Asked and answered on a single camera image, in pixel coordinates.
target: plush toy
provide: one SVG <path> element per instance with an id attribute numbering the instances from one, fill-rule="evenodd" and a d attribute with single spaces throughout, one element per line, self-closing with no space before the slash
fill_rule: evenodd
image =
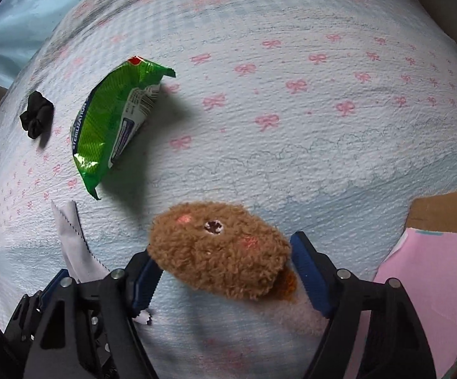
<path id="1" fill-rule="evenodd" d="M 191 287 L 227 298 L 285 298 L 297 285 L 285 266 L 291 254 L 288 241 L 241 206 L 176 205 L 155 218 L 148 252 Z"/>

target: brown cardboard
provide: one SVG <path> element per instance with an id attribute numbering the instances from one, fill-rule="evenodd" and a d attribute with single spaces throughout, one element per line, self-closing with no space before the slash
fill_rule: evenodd
<path id="1" fill-rule="evenodd" d="M 457 232 L 457 192 L 414 200 L 406 228 Z"/>

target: white cloth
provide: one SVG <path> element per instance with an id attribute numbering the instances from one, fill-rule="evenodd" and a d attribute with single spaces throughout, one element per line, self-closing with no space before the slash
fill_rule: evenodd
<path id="1" fill-rule="evenodd" d="M 104 279 L 110 272 L 90 251 L 84 239 L 79 223 L 76 202 L 69 201 L 63 208 L 58 208 L 51 201 L 51 209 L 60 237 L 62 255 L 69 275 L 78 283 Z M 150 320 L 149 313 L 142 310 L 134 321 L 146 324 Z"/>

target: white bedding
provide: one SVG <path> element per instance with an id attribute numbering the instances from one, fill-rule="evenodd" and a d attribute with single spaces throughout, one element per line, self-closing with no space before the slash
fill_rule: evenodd
<path id="1" fill-rule="evenodd" d="M 172 67 L 152 118 L 94 201 L 69 128 L 90 90 L 133 55 Z M 41 147 L 18 115 L 55 104 Z M 457 45 L 416 0 L 84 0 L 0 105 L 0 326 L 63 266 L 50 209 L 77 202 L 110 269 L 147 244 L 154 215 L 240 202 L 372 278 L 412 198 L 457 190 Z M 301 377 L 318 338 L 164 275 L 143 341 L 159 377 Z"/>

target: pink paper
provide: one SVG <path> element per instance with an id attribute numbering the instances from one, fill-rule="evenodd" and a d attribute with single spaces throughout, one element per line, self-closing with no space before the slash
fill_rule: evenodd
<path id="1" fill-rule="evenodd" d="M 442 377 L 457 360 L 457 233 L 408 228 L 374 281 L 391 277 L 415 306 Z"/>

